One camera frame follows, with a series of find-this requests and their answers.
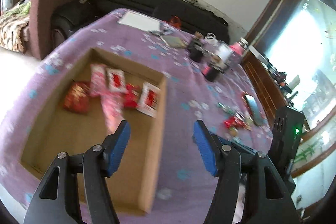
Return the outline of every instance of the pink candy wrapper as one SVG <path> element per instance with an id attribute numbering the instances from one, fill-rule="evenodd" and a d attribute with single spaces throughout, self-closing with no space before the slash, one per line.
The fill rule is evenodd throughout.
<path id="1" fill-rule="evenodd" d="M 124 120 L 122 116 L 123 97 L 120 92 L 105 92 L 101 96 L 101 106 L 105 115 L 105 124 L 108 134 L 113 134 L 117 130 L 120 122 Z"/>
<path id="2" fill-rule="evenodd" d="M 106 69 L 109 78 L 109 90 L 111 92 L 126 93 L 125 75 L 120 69 Z"/>
<path id="3" fill-rule="evenodd" d="M 137 110 L 155 118 L 160 92 L 161 90 L 156 86 L 148 82 L 143 83 L 142 94 L 138 102 Z"/>
<path id="4" fill-rule="evenodd" d="M 105 64 L 91 64 L 91 97 L 98 97 L 107 91 L 105 68 Z"/>

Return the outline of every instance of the patterned blanket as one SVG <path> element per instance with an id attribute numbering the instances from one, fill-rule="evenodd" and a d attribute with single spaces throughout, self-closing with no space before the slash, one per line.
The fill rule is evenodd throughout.
<path id="1" fill-rule="evenodd" d="M 0 46 L 14 52 L 25 52 L 21 30 L 29 23 L 30 1 L 16 4 L 0 16 Z"/>

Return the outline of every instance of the cardboard box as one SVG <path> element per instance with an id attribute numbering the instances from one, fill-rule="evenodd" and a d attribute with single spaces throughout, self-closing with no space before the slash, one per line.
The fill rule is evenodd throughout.
<path id="1" fill-rule="evenodd" d="M 157 117 L 137 110 L 124 110 L 130 123 L 131 137 L 119 169 L 106 179 L 117 211 L 143 215 L 149 213 L 155 196 L 164 131 L 166 78 L 155 70 L 101 49 L 92 49 L 61 80 L 36 118 L 25 145 L 21 163 L 41 179 L 50 163 L 61 151 L 69 155 L 84 153 L 101 144 L 106 137 L 100 97 L 90 98 L 87 115 L 68 112 L 63 100 L 72 80 L 90 80 L 90 64 L 104 63 L 125 72 L 127 83 L 142 86 L 147 81 L 161 89 Z M 85 202 L 82 175 L 78 175 L 80 200 Z"/>

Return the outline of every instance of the purple tablecloth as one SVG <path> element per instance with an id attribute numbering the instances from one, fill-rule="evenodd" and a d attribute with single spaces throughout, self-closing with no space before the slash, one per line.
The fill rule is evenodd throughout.
<path id="1" fill-rule="evenodd" d="M 167 48 L 155 36 L 118 24 L 124 13 L 124 9 L 115 10 L 81 29 L 43 60 L 0 125 L 0 183 L 24 207 L 29 205 L 39 181 L 20 165 L 20 158 L 31 127 L 72 64 L 90 48 L 99 47 L 161 71 L 169 78 L 162 160 L 152 213 L 146 217 L 119 215 L 121 222 L 202 223 L 217 180 L 205 170 L 192 141 L 193 123 L 202 119 L 209 131 L 230 138 L 221 125 L 228 116 L 217 108 L 217 103 L 246 112 L 242 92 L 255 98 L 257 95 L 240 65 L 217 82 L 207 82 L 201 73 L 202 65 L 191 62 L 187 51 Z M 172 30 L 182 39 L 191 37 Z M 267 123 L 253 126 L 252 131 L 240 129 L 238 133 L 244 144 L 263 151 L 269 149 L 271 136 Z M 83 220 L 89 222 L 86 205 L 81 204 L 81 208 Z"/>

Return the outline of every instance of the wooden cabinet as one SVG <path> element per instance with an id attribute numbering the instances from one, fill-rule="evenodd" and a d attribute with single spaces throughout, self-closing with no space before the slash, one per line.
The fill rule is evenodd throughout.
<path id="1" fill-rule="evenodd" d="M 269 126 L 273 127 L 275 111 L 288 105 L 286 99 L 263 64 L 248 52 L 242 62 L 242 67 L 250 78 L 255 92 L 264 108 Z"/>

